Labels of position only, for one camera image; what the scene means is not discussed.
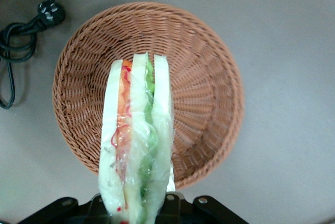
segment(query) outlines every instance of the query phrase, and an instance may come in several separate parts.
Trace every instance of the brown basket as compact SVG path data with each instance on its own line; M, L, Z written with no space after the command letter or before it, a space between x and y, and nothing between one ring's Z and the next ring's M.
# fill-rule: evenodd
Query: brown basket
M72 152L98 173L110 65L134 53L166 55L175 108L176 188L208 175L230 152L243 117L238 68L216 33L194 15L160 3L128 3L83 24L55 70L53 104Z

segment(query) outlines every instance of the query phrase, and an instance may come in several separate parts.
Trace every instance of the black device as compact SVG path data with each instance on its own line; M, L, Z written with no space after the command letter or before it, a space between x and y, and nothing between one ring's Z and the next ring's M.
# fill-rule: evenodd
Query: black device
M79 206L78 200L60 198L18 224L110 224L100 194ZM181 193L167 193L155 224L248 224L210 196L189 203Z
M0 62L5 62L10 82L10 99L4 102L0 99L0 107L9 109L15 100L15 84L12 63L27 61L35 52L37 33L52 28L65 19L65 10L55 0L46 0L38 5L37 16L28 23L12 23L0 31ZM11 46L11 37L29 36L30 41L23 46ZM13 57L14 52L25 52L23 57Z

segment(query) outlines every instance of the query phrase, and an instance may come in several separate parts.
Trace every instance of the plastic wrap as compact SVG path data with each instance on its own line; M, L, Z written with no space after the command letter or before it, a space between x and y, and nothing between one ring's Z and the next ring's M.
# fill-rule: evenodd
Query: plastic wrap
M147 54L134 58L132 67L122 60L111 66L99 190L112 223L154 223L166 190L175 190L173 103L165 57L155 55L154 77L152 72Z

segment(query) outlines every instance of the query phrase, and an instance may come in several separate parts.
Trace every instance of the green vegetable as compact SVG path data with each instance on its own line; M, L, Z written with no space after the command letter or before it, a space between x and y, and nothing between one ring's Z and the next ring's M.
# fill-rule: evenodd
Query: green vegetable
M144 109L146 123L150 129L149 138L148 138L148 154L141 160L140 169L139 169L139 176L142 182L140 194L142 198L142 214L141 214L141 223L145 223L147 218L147 208L145 206L146 202L146 191L148 182L151 177L151 169L152 164L156 156L157 152L157 145L158 145L158 138L156 134L156 130L153 127L153 120L151 116L152 106L153 106L153 94L154 94L155 84L154 84L154 77L153 77L153 66L148 58L147 64L147 76L146 76L146 90L148 96L148 102Z

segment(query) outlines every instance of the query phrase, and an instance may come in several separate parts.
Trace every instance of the carrot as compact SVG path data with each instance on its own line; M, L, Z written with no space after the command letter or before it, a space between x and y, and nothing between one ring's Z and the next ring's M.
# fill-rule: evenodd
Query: carrot
M131 140L130 73L132 63L123 60L119 82L117 127L111 143L116 148L116 172L124 182Z

